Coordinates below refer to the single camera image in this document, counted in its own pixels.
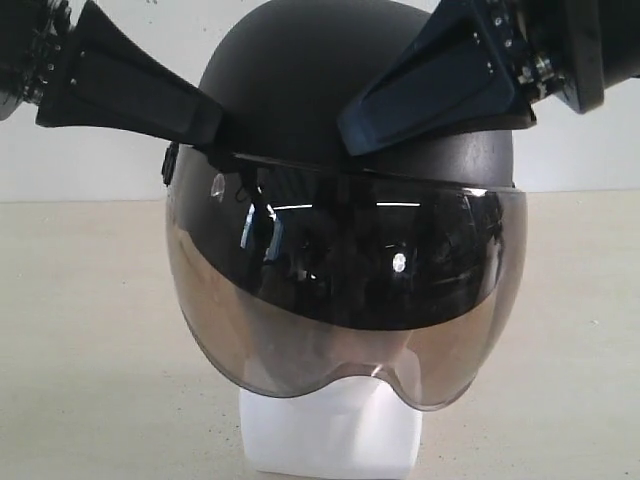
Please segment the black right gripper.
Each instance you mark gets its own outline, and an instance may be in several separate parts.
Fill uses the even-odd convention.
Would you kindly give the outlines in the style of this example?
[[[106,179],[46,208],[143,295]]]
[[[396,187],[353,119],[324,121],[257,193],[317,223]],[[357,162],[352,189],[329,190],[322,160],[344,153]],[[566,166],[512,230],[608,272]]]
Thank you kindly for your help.
[[[417,137],[522,130],[551,95],[578,114],[639,77],[639,3],[442,1],[337,119],[362,156]]]

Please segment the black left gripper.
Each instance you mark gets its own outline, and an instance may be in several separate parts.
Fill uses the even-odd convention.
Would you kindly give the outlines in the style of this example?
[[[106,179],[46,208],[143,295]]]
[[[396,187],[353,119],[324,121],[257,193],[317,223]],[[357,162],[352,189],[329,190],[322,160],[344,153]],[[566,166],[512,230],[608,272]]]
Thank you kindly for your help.
[[[196,147],[223,117],[210,95],[157,62],[93,1],[1,3],[1,118],[37,106],[45,128],[99,127]]]

